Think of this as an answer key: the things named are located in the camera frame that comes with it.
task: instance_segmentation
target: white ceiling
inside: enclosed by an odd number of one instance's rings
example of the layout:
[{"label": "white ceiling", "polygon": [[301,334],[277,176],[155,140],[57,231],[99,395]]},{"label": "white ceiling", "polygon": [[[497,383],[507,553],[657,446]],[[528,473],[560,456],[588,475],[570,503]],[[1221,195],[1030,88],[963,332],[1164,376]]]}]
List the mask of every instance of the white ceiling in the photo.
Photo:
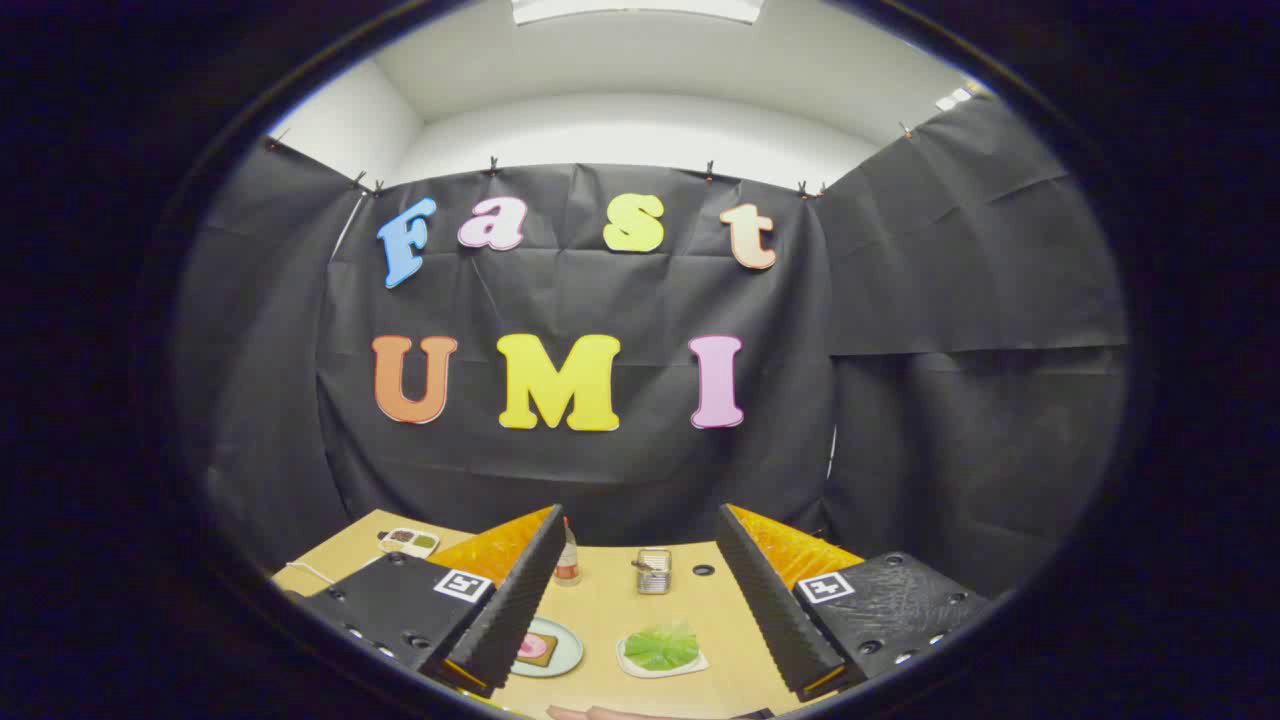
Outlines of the white ceiling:
[{"label": "white ceiling", "polygon": [[426,123],[575,92],[662,92],[749,102],[876,145],[937,113],[965,77],[823,0],[765,0],[755,24],[687,13],[594,13],[516,27],[509,0],[476,0],[375,61]]}]

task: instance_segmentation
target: lettuce leaf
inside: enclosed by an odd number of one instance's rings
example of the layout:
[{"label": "lettuce leaf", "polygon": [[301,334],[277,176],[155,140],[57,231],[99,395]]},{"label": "lettuce leaf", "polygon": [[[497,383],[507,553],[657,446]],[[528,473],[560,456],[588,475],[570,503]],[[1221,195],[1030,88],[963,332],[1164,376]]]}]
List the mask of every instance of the lettuce leaf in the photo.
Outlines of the lettuce leaf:
[{"label": "lettuce leaf", "polygon": [[628,635],[623,655],[645,670],[675,670],[698,659],[698,637],[686,623],[654,625]]}]

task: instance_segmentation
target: bottle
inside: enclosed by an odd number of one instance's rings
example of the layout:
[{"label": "bottle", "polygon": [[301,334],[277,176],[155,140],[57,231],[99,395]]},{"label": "bottle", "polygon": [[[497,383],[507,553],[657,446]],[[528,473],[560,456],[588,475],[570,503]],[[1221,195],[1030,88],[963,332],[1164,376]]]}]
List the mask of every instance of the bottle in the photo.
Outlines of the bottle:
[{"label": "bottle", "polygon": [[577,573],[577,538],[573,537],[573,530],[568,528],[568,515],[564,516],[564,550],[561,551],[561,559],[556,562],[556,584],[559,585],[576,585],[582,577]]}]

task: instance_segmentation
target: letter m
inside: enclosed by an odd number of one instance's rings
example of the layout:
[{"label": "letter m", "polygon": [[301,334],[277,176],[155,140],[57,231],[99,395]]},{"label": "letter m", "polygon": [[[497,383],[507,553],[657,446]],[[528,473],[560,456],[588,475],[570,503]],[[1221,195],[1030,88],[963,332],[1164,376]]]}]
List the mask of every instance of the letter m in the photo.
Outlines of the letter m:
[{"label": "letter m", "polygon": [[498,352],[507,357],[507,410],[498,415],[498,423],[504,428],[532,429],[538,424],[538,416],[529,410],[529,398],[532,397],[543,420],[554,428],[572,398],[570,428],[595,432],[617,429],[611,380],[613,356],[621,348],[622,343],[614,337],[586,334],[577,338],[564,365],[556,370],[535,336],[503,336],[498,340]]}]

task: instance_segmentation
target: wooden table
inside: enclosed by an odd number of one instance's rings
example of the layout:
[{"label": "wooden table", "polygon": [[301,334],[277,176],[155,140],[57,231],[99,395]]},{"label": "wooden table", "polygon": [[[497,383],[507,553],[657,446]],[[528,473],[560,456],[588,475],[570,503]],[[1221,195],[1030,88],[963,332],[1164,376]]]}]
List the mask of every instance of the wooden table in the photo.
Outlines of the wooden table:
[{"label": "wooden table", "polygon": [[[440,537],[443,550],[468,537],[375,510],[298,559],[333,580],[340,580],[381,553],[381,530],[413,528]],[[512,674],[493,702],[535,719],[548,717],[547,706],[571,710],[591,706],[676,717],[731,717],[768,707],[781,715],[799,707],[787,692],[764,646],[746,601],[714,542],[666,546],[672,555],[671,592],[640,594],[631,560],[635,547],[577,550],[581,582],[562,587],[548,580],[538,616],[554,620],[582,641],[582,661],[557,678]],[[694,575],[694,565],[716,569]],[[275,574],[276,585],[302,594],[328,584],[301,568]],[[687,621],[710,667],[660,679],[632,678],[617,660],[617,643],[626,635],[663,623]]]}]

